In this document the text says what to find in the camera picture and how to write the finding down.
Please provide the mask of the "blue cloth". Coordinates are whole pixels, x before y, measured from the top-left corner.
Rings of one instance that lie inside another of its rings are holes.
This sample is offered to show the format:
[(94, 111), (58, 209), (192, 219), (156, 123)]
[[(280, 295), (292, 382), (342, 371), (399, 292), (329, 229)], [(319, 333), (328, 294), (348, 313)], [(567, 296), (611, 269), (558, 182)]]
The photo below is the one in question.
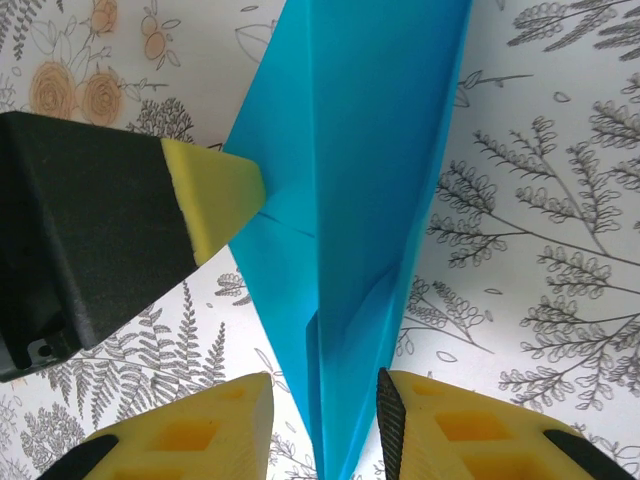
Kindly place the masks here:
[(225, 148), (266, 202), (231, 241), (309, 434), (350, 480), (391, 363), (472, 0), (286, 0)]

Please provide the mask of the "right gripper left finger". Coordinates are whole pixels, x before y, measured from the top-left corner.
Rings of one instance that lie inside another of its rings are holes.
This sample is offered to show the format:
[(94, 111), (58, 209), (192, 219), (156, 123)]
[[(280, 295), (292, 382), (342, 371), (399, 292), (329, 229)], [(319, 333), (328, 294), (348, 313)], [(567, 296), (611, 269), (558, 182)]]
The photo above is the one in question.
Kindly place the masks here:
[(266, 480), (274, 419), (254, 373), (99, 430), (44, 480)]

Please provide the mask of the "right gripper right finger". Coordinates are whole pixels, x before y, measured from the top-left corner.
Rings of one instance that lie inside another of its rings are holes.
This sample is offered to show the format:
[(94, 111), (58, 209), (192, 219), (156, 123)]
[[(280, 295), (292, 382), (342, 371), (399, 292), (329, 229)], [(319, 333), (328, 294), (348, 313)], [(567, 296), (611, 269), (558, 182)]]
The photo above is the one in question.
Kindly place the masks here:
[(634, 480), (569, 425), (414, 373), (380, 369), (386, 480)]

